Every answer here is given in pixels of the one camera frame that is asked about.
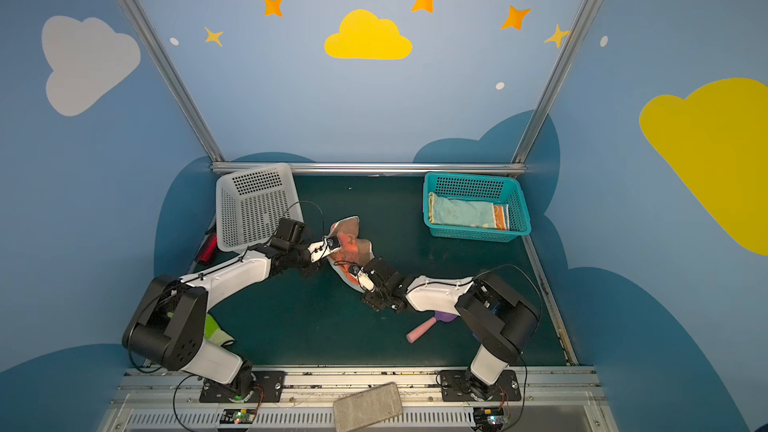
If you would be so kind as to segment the orange bunny pattern towel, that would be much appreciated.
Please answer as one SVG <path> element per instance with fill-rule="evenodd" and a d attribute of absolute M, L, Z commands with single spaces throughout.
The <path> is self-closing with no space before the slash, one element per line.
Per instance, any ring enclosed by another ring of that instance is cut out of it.
<path fill-rule="evenodd" d="M 507 204 L 494 204 L 493 217 L 496 230 L 510 230 L 509 207 Z"/>

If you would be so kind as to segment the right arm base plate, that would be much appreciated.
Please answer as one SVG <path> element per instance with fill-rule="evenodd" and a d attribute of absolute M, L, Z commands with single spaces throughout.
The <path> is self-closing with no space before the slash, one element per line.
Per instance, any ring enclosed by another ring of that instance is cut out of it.
<path fill-rule="evenodd" d="M 512 370 L 504 370 L 498 379 L 488 385 L 469 370 L 442 370 L 436 376 L 444 402 L 519 402 L 522 400 L 522 383 Z"/>

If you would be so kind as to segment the white plastic basket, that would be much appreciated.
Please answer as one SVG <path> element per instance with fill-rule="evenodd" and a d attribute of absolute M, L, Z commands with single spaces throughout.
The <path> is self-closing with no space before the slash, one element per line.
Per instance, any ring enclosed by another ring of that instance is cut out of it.
<path fill-rule="evenodd" d="M 289 165 L 268 164 L 217 180 L 215 230 L 220 250 L 241 252 L 266 242 L 282 218 L 303 220 Z"/>

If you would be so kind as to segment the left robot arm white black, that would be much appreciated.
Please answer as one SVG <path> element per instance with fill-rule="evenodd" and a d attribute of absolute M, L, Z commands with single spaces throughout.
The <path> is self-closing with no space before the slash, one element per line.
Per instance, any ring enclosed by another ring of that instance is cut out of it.
<path fill-rule="evenodd" d="M 179 278 L 153 279 L 123 335 L 122 344 L 169 371 L 184 371 L 237 389 L 251 390 L 244 359 L 205 337 L 209 311 L 241 290 L 286 269 L 306 269 L 327 255 L 322 242 L 256 244 L 219 266 Z"/>

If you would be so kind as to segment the pink red towel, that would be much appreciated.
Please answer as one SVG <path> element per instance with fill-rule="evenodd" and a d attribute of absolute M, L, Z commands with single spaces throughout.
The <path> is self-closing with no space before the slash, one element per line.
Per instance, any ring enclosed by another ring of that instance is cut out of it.
<path fill-rule="evenodd" d="M 365 266 L 374 258 L 374 254 L 372 243 L 360 238 L 359 233 L 360 219 L 358 216 L 351 216 L 335 222 L 330 228 L 329 236 L 340 239 L 341 249 L 331 253 L 328 261 L 347 286 L 356 292 L 363 293 L 351 267 L 354 264 L 359 267 Z"/>

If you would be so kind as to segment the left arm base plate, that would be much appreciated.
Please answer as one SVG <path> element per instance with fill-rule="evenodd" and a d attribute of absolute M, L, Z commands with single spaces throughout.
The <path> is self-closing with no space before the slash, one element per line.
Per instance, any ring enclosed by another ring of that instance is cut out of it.
<path fill-rule="evenodd" d="M 201 403 L 277 403 L 285 381 L 284 371 L 244 370 L 230 383 L 203 381 Z"/>

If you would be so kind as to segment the yellow teal towel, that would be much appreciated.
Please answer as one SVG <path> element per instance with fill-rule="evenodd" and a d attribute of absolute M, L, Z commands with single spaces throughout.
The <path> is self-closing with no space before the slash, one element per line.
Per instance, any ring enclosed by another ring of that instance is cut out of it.
<path fill-rule="evenodd" d="M 430 193 L 428 220 L 434 225 L 495 229 L 493 205 L 490 202 L 450 199 Z"/>

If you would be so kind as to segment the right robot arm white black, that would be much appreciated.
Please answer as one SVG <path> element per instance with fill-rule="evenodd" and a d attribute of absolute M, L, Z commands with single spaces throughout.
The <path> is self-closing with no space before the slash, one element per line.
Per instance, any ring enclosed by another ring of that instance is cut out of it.
<path fill-rule="evenodd" d="M 363 302 L 377 311 L 411 308 L 460 318 L 480 344 L 466 379 L 476 387 L 494 386 L 521 358 L 540 323 L 539 310 L 490 271 L 474 278 L 435 279 L 363 268 L 357 281 Z"/>

